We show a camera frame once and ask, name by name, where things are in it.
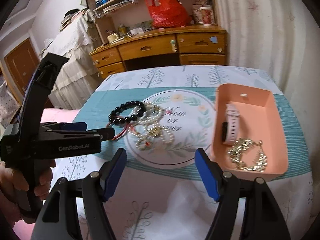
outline desk drawer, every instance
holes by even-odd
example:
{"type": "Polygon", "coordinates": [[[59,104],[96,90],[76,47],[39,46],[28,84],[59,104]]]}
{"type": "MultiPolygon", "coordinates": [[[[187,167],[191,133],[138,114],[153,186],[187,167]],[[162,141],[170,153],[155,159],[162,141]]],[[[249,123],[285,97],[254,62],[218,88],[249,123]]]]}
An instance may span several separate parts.
{"type": "Polygon", "coordinates": [[[119,45],[118,49],[123,60],[175,53],[170,43],[172,40],[176,42],[174,35],[163,35],[128,42],[126,44],[119,45]]]}
{"type": "Polygon", "coordinates": [[[226,55],[180,54],[181,65],[225,65],[226,55]]]}
{"type": "Polygon", "coordinates": [[[98,77],[101,76],[103,79],[106,79],[108,76],[110,76],[112,74],[125,71],[122,62],[114,63],[114,64],[104,66],[104,67],[100,67],[100,68],[98,68],[98,70],[99,70],[98,77]]]}
{"type": "Polygon", "coordinates": [[[120,62],[121,58],[117,48],[107,49],[91,56],[96,67],[120,62]]]}
{"type": "Polygon", "coordinates": [[[177,40],[180,53],[225,53],[225,35],[221,33],[181,33],[177,40]]]}

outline wooden desk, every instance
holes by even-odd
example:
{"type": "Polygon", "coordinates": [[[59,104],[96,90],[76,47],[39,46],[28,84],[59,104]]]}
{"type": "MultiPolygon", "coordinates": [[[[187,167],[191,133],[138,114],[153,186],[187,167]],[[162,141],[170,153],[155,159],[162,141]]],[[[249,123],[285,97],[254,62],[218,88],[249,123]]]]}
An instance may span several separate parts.
{"type": "Polygon", "coordinates": [[[225,65],[226,31],[202,25],[153,30],[101,46],[90,55],[102,78],[146,65],[225,65]]]}

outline blue gripper pad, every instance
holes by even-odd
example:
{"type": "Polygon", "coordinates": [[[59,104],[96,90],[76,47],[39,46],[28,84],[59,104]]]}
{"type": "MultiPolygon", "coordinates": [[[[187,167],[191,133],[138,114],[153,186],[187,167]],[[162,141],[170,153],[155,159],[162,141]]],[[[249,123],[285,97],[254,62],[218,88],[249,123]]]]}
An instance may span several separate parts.
{"type": "Polygon", "coordinates": [[[210,170],[211,161],[203,149],[196,150],[195,164],[208,195],[218,202],[220,199],[218,182],[210,170]]]}
{"type": "Polygon", "coordinates": [[[115,156],[113,157],[113,159],[110,161],[112,170],[109,176],[105,180],[104,194],[103,194],[104,201],[107,201],[115,193],[126,162],[127,162],[127,152],[125,151],[125,149],[119,148],[115,156]],[[114,160],[118,152],[120,152],[120,155],[116,160],[114,160]]]}
{"type": "Polygon", "coordinates": [[[87,130],[87,124],[85,122],[70,122],[65,123],[61,130],[64,131],[85,131],[87,130]]]}

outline human hand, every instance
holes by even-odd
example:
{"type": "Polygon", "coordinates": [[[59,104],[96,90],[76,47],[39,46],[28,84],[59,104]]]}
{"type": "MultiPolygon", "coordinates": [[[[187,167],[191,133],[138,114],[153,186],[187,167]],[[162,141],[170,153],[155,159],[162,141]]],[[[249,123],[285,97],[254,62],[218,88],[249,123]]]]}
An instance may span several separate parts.
{"type": "MultiPolygon", "coordinates": [[[[50,161],[50,167],[55,167],[55,160],[50,161]]],[[[52,180],[51,168],[46,169],[40,176],[40,185],[34,188],[34,193],[41,200],[46,199],[50,190],[50,182],[52,180]]],[[[0,162],[0,189],[6,199],[2,200],[0,196],[0,210],[7,218],[9,224],[13,227],[14,223],[21,220],[19,209],[16,205],[14,188],[17,190],[29,190],[29,185],[22,173],[12,168],[5,168],[4,162],[0,162]]]]}

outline cup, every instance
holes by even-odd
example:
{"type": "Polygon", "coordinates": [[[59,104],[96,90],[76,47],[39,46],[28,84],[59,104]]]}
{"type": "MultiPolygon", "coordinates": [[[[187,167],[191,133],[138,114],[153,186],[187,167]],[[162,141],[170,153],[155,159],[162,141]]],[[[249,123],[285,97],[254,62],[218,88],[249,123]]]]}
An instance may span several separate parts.
{"type": "Polygon", "coordinates": [[[211,19],[213,18],[213,10],[211,7],[200,7],[199,11],[202,15],[203,26],[211,26],[211,19]]]}
{"type": "Polygon", "coordinates": [[[113,33],[113,34],[109,35],[107,37],[107,39],[108,39],[109,43],[112,43],[112,42],[119,39],[119,35],[118,35],[118,33],[113,33]]]}

